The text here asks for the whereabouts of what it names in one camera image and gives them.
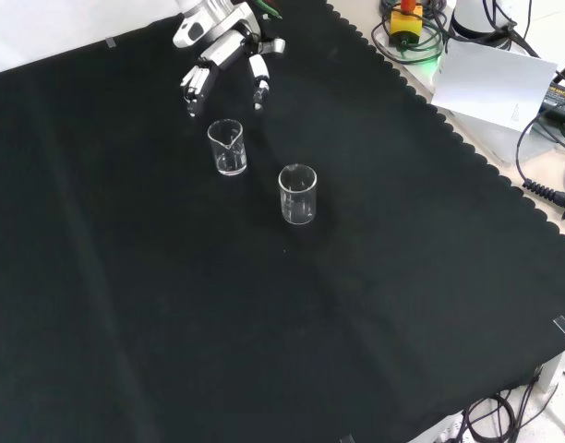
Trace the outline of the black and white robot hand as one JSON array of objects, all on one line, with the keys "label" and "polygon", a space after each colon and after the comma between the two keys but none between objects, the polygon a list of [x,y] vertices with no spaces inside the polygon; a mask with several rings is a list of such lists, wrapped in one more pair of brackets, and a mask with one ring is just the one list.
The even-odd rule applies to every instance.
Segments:
[{"label": "black and white robot hand", "polygon": [[243,56],[254,78],[254,110],[262,111],[270,95],[270,71],[264,56],[284,54],[286,41],[268,36],[246,2],[233,5],[228,1],[202,1],[184,14],[173,38],[178,48],[199,42],[208,46],[180,82],[188,115],[195,118],[201,114],[219,73]]}]

